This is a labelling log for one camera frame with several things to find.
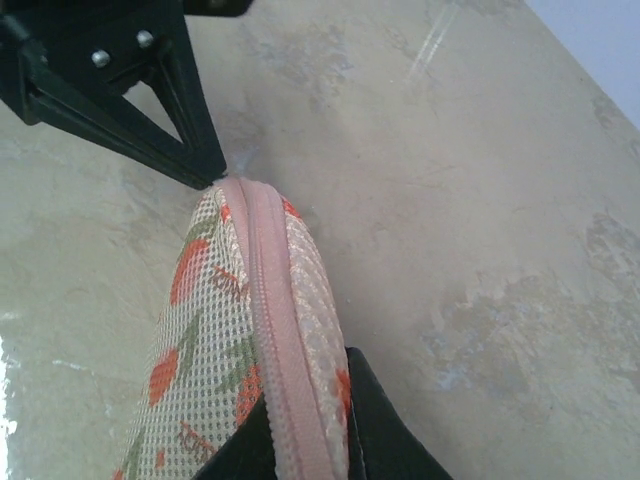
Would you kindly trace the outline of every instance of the black plastic bracket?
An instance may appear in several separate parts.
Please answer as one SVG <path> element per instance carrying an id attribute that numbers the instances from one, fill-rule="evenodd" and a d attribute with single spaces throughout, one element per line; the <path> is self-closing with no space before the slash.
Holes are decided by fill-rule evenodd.
<path id="1" fill-rule="evenodd" d="M 238 12 L 248 8 L 247 0 L 228 5 L 235 4 Z M 0 98 L 27 125 L 48 123 L 205 188 L 226 163 L 186 7 L 177 0 L 8 0 L 0 13 Z M 139 81 L 153 89 L 181 141 L 123 97 Z"/>

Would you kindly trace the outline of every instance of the metal screw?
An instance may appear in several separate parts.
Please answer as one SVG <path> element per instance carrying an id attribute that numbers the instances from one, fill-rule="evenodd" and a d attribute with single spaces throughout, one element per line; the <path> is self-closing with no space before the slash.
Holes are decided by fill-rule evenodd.
<path id="1" fill-rule="evenodd" d="M 91 61 L 96 66 L 96 68 L 104 68 L 109 65 L 111 61 L 111 55 L 109 55 L 104 50 L 96 50 L 91 54 Z"/>
<path id="2" fill-rule="evenodd" d="M 153 45 L 153 35 L 146 30 L 140 30 L 136 35 L 136 40 L 138 40 L 140 48 L 149 48 Z"/>

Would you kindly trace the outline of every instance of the marble floor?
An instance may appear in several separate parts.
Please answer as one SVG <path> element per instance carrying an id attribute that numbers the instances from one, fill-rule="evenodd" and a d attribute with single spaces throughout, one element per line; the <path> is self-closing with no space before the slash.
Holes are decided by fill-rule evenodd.
<path id="1" fill-rule="evenodd" d="M 189 27 L 232 169 L 301 211 L 347 342 L 449 472 L 637 478 L 640 134 L 532 11 Z M 4 105 L 0 159 L 0 479 L 110 478 L 199 194 Z"/>

